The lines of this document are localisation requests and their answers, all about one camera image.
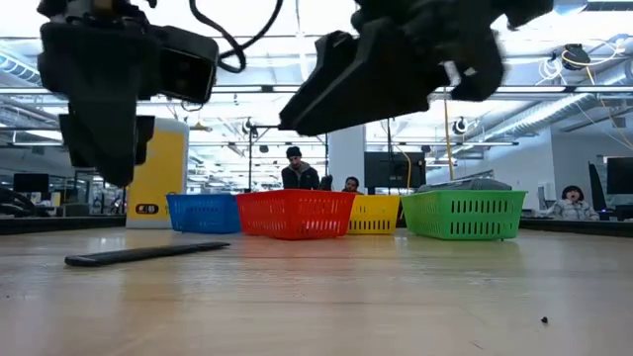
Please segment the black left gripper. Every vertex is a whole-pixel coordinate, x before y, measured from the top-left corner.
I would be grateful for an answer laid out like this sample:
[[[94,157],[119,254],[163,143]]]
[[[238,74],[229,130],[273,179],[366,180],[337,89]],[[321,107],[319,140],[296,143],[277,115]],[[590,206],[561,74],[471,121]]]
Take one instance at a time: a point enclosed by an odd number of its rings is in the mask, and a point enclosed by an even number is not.
[[[69,99],[104,94],[145,100],[161,90],[161,43],[147,27],[48,22],[40,28],[38,70],[48,91]],[[95,168],[109,184],[126,187],[146,161],[155,116],[137,116],[131,101],[68,102],[59,116],[63,143],[75,167]]]

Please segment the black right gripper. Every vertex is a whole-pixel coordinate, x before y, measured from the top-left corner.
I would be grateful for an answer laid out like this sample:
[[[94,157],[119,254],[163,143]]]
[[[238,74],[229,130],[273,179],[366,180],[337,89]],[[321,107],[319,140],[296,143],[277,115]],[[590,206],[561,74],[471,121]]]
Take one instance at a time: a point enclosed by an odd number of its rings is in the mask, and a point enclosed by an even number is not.
[[[453,62],[457,100],[481,102],[503,79],[492,22],[498,0],[354,0],[353,27],[381,18],[398,29],[360,37],[336,31],[315,42],[316,67],[279,113],[279,128],[300,135],[338,130],[429,109],[428,96],[449,83],[440,65]]]

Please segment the black plastic comb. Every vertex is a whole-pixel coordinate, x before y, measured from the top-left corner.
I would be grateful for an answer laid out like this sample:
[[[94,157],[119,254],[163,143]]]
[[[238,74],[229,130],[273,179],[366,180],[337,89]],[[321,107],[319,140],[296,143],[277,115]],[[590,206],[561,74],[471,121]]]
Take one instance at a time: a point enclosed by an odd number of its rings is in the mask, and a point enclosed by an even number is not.
[[[64,258],[64,263],[72,267],[102,267],[161,257],[220,250],[227,247],[229,247],[229,243],[220,241],[163,245],[126,250],[113,250],[84,255],[68,255]]]

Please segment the dark grey plastic bottle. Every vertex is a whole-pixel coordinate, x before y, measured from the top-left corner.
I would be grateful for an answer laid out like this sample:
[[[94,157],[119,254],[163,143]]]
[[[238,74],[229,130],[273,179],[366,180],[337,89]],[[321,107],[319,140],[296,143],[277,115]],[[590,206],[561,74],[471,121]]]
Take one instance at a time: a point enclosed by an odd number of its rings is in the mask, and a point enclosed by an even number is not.
[[[434,184],[434,185],[422,185],[415,192],[426,193],[431,191],[445,191],[445,190],[470,190],[470,183],[457,182],[453,184]]]
[[[473,178],[463,181],[460,185],[465,190],[477,191],[511,191],[512,187],[492,178]]]

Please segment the yellow and white pillar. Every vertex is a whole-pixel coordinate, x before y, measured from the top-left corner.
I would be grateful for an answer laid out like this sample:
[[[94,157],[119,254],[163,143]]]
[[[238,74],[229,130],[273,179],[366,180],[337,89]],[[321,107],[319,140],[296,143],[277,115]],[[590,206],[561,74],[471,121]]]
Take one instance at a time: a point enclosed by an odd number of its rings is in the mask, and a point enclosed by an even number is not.
[[[146,161],[127,189],[126,228],[171,229],[166,196],[186,189],[189,133],[184,122],[155,120]]]

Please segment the white square column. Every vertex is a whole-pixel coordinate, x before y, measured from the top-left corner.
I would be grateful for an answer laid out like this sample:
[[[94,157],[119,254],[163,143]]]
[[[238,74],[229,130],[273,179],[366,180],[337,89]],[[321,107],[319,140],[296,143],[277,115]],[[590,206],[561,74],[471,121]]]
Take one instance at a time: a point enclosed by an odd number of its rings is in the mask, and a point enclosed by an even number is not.
[[[356,177],[358,190],[366,192],[365,148],[366,134],[364,126],[329,133],[328,137],[328,173],[332,176],[332,189],[341,191],[348,177]]]

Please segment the black monitor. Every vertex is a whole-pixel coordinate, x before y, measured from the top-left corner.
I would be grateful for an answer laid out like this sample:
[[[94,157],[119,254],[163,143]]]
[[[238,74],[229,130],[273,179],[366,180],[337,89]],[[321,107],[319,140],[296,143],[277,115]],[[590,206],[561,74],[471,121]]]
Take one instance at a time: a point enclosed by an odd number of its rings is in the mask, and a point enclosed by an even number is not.
[[[606,168],[607,193],[633,195],[633,157],[609,157]]]
[[[366,152],[364,162],[364,186],[370,195],[377,188],[417,189],[426,183],[422,152]]]
[[[19,193],[45,193],[49,191],[49,175],[44,173],[15,173],[13,190]]]

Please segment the blue plastic basket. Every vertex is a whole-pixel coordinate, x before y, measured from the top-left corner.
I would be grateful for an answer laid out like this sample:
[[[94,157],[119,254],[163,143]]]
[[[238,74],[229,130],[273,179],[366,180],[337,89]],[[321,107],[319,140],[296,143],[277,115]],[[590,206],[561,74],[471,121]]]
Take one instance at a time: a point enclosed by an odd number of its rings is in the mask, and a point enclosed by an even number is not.
[[[171,194],[166,196],[171,226],[180,232],[229,234],[241,231],[231,194]]]

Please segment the yellow plastic basket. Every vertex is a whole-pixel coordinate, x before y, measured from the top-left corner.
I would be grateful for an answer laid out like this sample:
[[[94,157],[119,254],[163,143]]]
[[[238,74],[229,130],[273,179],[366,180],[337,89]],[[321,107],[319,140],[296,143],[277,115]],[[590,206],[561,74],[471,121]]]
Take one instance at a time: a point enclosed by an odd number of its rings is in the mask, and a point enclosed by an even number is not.
[[[392,234],[397,228],[401,198],[395,195],[357,195],[348,234]]]

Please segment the red plastic basket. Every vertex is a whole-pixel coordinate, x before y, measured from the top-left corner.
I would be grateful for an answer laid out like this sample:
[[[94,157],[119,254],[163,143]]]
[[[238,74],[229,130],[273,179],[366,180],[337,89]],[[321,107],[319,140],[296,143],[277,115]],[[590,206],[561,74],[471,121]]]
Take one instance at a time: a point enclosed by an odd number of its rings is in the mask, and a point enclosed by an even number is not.
[[[341,237],[355,195],[319,190],[276,190],[235,196],[246,234],[285,240]]]

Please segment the green plastic basket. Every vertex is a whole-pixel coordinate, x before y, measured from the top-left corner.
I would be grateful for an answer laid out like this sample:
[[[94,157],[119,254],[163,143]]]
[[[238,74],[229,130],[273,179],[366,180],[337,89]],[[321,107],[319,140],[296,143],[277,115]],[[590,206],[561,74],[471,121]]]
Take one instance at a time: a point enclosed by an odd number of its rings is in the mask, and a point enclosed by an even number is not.
[[[401,198],[407,230],[441,240],[517,236],[524,191],[438,190]]]

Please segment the black metal rig frame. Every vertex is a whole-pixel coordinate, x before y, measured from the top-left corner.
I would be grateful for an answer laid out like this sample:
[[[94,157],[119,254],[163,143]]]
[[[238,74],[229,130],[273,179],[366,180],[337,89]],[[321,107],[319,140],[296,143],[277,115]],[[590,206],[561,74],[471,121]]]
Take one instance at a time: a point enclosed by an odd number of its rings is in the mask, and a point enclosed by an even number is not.
[[[259,138],[263,138],[270,130],[277,130],[277,131],[282,131],[283,130],[283,128],[281,128],[279,125],[277,125],[277,126],[273,126],[273,125],[255,125],[255,124],[252,124],[252,125],[255,128],[257,128],[257,130],[263,129],[263,133],[258,136]],[[321,138],[318,135],[316,136],[316,138],[324,146],[324,149],[325,149],[325,153],[324,153],[325,171],[328,171],[329,137],[326,134],[324,136],[324,138]],[[247,175],[247,183],[248,183],[247,191],[248,192],[252,192],[253,191],[253,181],[252,181],[252,169],[253,169],[253,152],[252,152],[252,148],[253,148],[253,145],[254,145],[253,136],[248,136],[248,175]]]

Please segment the silver ventilation duct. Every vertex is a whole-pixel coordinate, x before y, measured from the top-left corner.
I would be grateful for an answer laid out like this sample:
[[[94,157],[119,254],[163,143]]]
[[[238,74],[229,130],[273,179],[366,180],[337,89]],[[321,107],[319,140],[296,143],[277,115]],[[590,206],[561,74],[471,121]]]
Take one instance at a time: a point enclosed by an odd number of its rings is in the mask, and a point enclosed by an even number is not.
[[[597,97],[589,93],[575,94],[553,102],[542,102],[487,131],[484,135],[484,141],[496,139],[508,133],[540,130],[544,126],[559,122],[581,110],[588,110],[597,104]]]

